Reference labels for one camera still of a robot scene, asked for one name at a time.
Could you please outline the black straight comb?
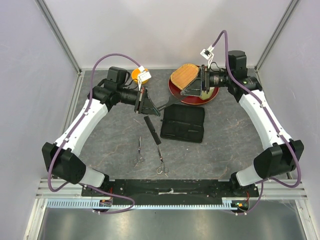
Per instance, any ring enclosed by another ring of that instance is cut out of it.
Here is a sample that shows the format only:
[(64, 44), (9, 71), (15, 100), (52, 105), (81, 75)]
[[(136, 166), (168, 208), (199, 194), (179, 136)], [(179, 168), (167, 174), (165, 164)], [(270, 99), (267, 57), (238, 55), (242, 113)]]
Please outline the black straight comb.
[(155, 141), (155, 144), (157, 146), (160, 145), (162, 142), (161, 142), (161, 140), (160, 140), (160, 138), (159, 138), (159, 136), (158, 136), (158, 134), (157, 134), (157, 132), (155, 130), (155, 127), (154, 127), (150, 117), (149, 116), (145, 116), (143, 119), (144, 119), (144, 121), (145, 121), (145, 123), (146, 123), (146, 125), (147, 125), (147, 127), (148, 127), (148, 129), (149, 129), (154, 141)]

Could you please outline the black tail comb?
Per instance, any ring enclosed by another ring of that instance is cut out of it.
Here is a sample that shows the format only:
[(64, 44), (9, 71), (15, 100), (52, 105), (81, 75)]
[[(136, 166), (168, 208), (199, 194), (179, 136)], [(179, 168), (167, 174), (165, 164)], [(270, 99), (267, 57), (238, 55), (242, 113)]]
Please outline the black tail comb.
[(183, 100), (183, 99), (184, 99), (184, 97), (182, 97), (182, 98), (170, 98), (167, 103), (165, 103), (165, 104), (157, 107), (157, 109), (158, 109), (159, 111), (162, 111), (162, 110), (164, 110), (165, 108), (167, 108), (167, 107), (169, 107), (169, 106), (171, 106), (171, 105), (173, 105), (173, 104), (176, 104), (176, 103), (180, 102), (180, 101)]

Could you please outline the black zip tool case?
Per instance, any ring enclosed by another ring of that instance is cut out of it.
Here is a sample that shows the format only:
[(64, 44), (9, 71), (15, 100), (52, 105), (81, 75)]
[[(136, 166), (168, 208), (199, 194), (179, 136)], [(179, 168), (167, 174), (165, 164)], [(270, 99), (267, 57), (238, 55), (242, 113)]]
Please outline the black zip tool case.
[(160, 137), (190, 143), (201, 143), (204, 137), (205, 109), (199, 106), (173, 104), (164, 109)]

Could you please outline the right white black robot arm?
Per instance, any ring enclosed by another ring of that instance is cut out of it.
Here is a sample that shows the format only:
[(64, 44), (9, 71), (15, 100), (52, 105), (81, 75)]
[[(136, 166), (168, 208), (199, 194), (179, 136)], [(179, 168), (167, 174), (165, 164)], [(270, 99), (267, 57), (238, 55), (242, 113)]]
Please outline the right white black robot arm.
[(283, 182), (282, 185), (295, 188), (300, 184), (299, 160), (304, 144), (284, 130), (267, 103), (261, 84), (256, 77), (248, 76), (244, 51), (229, 51), (225, 68), (211, 69), (209, 65), (187, 63), (176, 73), (178, 77), (172, 76), (171, 81), (180, 89), (182, 96), (201, 97), (211, 88), (226, 87), (248, 114), (259, 135), (263, 152), (252, 165), (233, 175), (234, 181), (229, 184), (233, 196), (242, 196), (251, 184), (275, 181), (277, 175), (292, 171), (297, 171), (296, 183), (289, 185)]

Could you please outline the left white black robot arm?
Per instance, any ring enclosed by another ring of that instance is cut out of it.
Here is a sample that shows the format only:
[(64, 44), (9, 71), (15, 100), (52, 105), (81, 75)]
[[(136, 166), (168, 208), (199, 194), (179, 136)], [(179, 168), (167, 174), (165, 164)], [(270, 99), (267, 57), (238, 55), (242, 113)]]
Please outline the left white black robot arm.
[(49, 176), (59, 177), (70, 184), (92, 186), (99, 197), (110, 191), (108, 175), (86, 166), (79, 158), (82, 148), (97, 124), (118, 103), (132, 105), (134, 112), (160, 116), (146, 87), (128, 89), (128, 71), (112, 66), (107, 77), (94, 86), (85, 104), (68, 129), (54, 142), (46, 142), (42, 155)]

